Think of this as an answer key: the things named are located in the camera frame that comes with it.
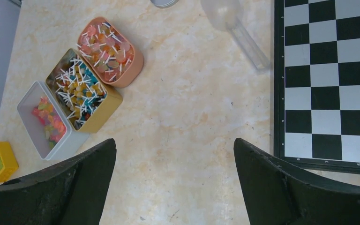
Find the clear plastic scoop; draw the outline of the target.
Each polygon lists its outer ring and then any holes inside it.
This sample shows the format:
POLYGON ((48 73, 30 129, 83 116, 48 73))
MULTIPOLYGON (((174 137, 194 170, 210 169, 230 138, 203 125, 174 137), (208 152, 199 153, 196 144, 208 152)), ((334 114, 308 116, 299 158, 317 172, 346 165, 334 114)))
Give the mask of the clear plastic scoop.
POLYGON ((202 0, 201 6, 212 26, 227 31, 258 71, 270 68, 270 60, 250 36, 241 19, 244 8, 238 0, 202 0))

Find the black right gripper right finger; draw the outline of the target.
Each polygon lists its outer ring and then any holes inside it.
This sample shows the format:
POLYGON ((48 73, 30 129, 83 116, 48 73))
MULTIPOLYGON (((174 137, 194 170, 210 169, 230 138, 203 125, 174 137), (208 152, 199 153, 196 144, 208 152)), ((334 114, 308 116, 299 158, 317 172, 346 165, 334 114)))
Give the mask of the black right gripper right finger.
POLYGON ((360 225, 360 186, 331 180, 237 138, 233 152, 252 225, 360 225))

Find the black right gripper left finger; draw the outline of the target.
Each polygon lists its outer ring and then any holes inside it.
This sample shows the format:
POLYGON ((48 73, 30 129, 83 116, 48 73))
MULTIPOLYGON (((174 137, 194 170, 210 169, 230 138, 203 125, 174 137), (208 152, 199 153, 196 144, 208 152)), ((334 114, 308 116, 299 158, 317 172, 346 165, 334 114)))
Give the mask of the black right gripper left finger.
POLYGON ((0 185, 0 225, 97 225, 116 162, 107 139, 67 160, 0 185))

